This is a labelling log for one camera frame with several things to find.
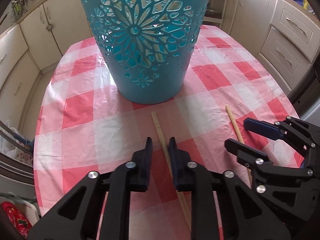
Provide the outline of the white rolling shelf cart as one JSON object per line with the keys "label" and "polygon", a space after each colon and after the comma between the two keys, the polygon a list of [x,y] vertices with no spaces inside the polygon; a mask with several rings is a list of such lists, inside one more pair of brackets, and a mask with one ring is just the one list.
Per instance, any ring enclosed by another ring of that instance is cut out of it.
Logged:
{"label": "white rolling shelf cart", "polygon": [[209,0],[203,23],[221,28],[224,21],[226,5],[227,0]]}

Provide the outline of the red white checkered tablecloth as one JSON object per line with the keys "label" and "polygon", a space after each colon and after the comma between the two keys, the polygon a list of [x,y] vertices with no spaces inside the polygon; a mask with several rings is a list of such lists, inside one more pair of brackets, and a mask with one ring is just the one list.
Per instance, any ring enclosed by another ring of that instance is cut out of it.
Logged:
{"label": "red white checkered tablecloth", "polygon": [[240,44],[216,27],[202,27],[183,87],[167,102],[140,105],[122,97],[92,39],[68,49],[47,86],[35,136],[35,191],[45,214],[88,172],[106,173],[153,140],[150,186],[133,193],[131,239],[189,239],[152,113],[166,139],[211,171],[247,170],[225,150],[246,118],[282,121],[297,113],[273,77]]}

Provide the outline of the blue handled mop pole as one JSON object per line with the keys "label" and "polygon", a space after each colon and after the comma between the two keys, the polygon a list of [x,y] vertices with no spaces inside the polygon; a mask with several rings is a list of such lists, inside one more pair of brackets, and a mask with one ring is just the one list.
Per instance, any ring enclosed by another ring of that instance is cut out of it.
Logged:
{"label": "blue handled mop pole", "polygon": [[19,150],[22,150],[24,153],[33,156],[34,155],[34,142],[24,139],[19,134],[12,131],[8,126],[5,125],[2,121],[1,124],[1,137],[3,137],[6,141],[10,142]]}

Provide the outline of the red white plush toy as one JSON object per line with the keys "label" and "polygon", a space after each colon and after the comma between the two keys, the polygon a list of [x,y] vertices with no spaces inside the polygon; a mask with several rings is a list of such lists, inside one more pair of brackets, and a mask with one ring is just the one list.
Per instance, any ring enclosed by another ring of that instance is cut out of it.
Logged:
{"label": "red white plush toy", "polygon": [[31,228],[29,220],[14,204],[1,203],[1,239],[27,239]]}

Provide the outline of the wooden chopstick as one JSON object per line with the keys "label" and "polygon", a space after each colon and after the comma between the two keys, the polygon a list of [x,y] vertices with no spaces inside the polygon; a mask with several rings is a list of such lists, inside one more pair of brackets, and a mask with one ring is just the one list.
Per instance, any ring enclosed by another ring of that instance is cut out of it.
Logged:
{"label": "wooden chopstick", "polygon": [[[234,128],[234,131],[235,131],[235,134],[236,134],[236,137],[237,137],[238,141],[240,143],[244,144],[244,140],[243,140],[242,134],[240,132],[239,126],[238,126],[238,124],[236,122],[236,119],[235,119],[235,117],[233,115],[233,112],[232,112],[231,108],[228,105],[225,105],[225,110],[226,110],[226,112],[227,112],[227,114],[229,116],[229,119],[230,119],[231,123],[232,123],[232,126]],[[248,173],[250,186],[252,186],[252,176],[251,176],[251,171],[250,171],[249,168],[247,168],[247,173]]]}
{"label": "wooden chopstick", "polygon": [[[160,145],[162,147],[162,150],[163,150],[166,162],[167,162],[167,166],[168,166],[171,178],[173,178],[169,151],[168,151],[167,143],[166,143],[163,131],[162,131],[161,124],[159,122],[159,119],[157,117],[156,112],[152,112],[151,116],[152,116],[153,123],[154,123],[155,129],[156,129],[156,132],[157,132],[157,135],[158,135],[158,138],[159,138]],[[191,213],[190,213],[187,201],[185,199],[185,196],[184,196],[184,194],[182,192],[176,191],[176,193],[177,193],[177,196],[178,196],[178,200],[180,202],[180,206],[181,206],[182,211],[183,211],[183,215],[184,215],[185,221],[186,221],[186,223],[188,225],[189,230],[191,230]]]}

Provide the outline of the teal perforated plastic basket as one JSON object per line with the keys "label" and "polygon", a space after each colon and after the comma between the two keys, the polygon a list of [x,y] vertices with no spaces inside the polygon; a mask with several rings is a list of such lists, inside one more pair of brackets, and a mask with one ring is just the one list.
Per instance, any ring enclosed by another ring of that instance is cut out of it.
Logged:
{"label": "teal perforated plastic basket", "polygon": [[120,94],[152,105],[183,85],[209,0],[81,0]]}

